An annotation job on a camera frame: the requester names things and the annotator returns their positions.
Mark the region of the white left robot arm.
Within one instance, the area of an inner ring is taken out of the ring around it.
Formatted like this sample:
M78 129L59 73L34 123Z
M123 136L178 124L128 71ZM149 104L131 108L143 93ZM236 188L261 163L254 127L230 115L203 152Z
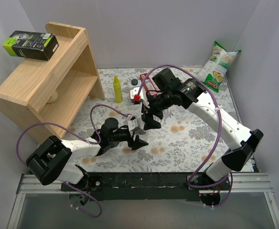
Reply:
M101 156L121 142L126 142L131 150L147 146L148 143L137 133L140 129L136 118L119 126L118 120L110 117L85 140L61 140L53 135L27 158L26 166L44 186L59 180L69 182L76 190L82 191L88 186L85 177L88 173L75 160Z

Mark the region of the clear plastic bottle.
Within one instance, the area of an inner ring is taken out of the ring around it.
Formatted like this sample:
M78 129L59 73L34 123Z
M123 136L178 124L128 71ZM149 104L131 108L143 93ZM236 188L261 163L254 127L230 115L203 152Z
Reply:
M136 131L136 135L139 136L139 139L148 142L149 131L144 130L144 127L140 124L139 129Z

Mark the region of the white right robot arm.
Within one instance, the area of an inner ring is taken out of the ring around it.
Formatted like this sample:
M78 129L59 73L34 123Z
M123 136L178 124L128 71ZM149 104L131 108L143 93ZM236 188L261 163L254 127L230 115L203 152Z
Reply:
M264 136L262 131L250 130L221 109L213 94L194 77L182 82L165 68L152 79L159 92L156 96L147 95L143 101L144 130L161 128L154 117L162 119L164 110L177 105L201 118L217 132L217 139L223 139L228 146L228 151L201 175L191 176L188 185L212 190L226 179L228 173L240 171L260 144Z

